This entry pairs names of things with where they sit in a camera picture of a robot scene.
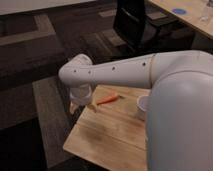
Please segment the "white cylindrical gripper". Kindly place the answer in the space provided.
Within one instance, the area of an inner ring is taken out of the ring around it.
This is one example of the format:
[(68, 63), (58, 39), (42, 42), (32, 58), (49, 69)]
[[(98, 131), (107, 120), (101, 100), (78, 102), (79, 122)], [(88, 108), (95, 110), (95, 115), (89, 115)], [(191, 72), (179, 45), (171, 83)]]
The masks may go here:
[(77, 105), (87, 105), (87, 107), (93, 112), (97, 112), (96, 106), (89, 104), (92, 99), (92, 89), (90, 85), (81, 85), (77, 88), (70, 89), (70, 99), (74, 103), (70, 103), (69, 112), (74, 114), (77, 110)]

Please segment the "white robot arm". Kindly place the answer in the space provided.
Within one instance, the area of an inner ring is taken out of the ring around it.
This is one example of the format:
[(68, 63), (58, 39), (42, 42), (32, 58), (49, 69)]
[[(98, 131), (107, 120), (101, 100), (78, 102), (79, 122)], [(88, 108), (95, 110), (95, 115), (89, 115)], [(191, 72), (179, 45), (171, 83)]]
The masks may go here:
[(159, 52), (102, 64), (78, 54), (58, 75), (83, 105), (97, 85), (148, 89), (148, 171), (213, 171), (213, 54)]

